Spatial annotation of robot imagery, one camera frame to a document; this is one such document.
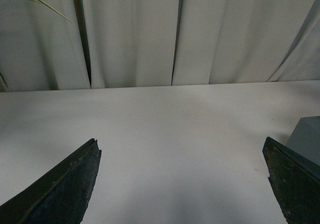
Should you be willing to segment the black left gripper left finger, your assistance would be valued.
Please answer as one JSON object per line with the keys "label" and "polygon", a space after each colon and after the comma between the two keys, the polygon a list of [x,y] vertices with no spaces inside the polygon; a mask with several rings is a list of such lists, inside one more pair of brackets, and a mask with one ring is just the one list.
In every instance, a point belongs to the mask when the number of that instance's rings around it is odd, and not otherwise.
{"label": "black left gripper left finger", "polygon": [[102,152],[90,139],[0,207],[2,224],[79,224],[94,190]]}

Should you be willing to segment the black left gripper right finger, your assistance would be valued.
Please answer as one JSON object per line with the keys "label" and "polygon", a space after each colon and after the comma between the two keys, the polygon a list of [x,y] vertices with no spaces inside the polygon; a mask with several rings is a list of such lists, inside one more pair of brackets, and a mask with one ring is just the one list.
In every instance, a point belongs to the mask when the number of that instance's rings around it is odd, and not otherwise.
{"label": "black left gripper right finger", "polygon": [[269,183],[289,224],[320,222],[320,167],[267,137],[262,153]]}

